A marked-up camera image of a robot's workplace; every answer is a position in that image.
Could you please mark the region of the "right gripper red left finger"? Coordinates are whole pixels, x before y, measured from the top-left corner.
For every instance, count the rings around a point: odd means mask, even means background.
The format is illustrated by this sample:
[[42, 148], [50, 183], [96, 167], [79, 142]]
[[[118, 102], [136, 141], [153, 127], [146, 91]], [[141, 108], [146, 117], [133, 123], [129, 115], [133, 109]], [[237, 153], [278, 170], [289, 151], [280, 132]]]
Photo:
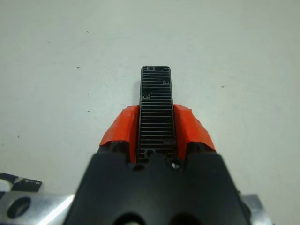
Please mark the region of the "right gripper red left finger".
[[121, 111], [112, 125], [105, 132], [99, 146], [104, 147], [112, 142], [126, 142], [129, 144], [129, 161], [135, 162], [137, 145], [139, 106], [128, 106]]

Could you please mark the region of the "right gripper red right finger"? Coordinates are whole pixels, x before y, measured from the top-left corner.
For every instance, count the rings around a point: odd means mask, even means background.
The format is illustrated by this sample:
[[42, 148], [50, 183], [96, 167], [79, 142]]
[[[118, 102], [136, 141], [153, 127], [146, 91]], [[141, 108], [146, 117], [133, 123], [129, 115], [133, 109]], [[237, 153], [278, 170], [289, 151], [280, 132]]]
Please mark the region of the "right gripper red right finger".
[[173, 109], [178, 158], [184, 161], [192, 151], [215, 152], [210, 134], [192, 110], [179, 104], [174, 104]]

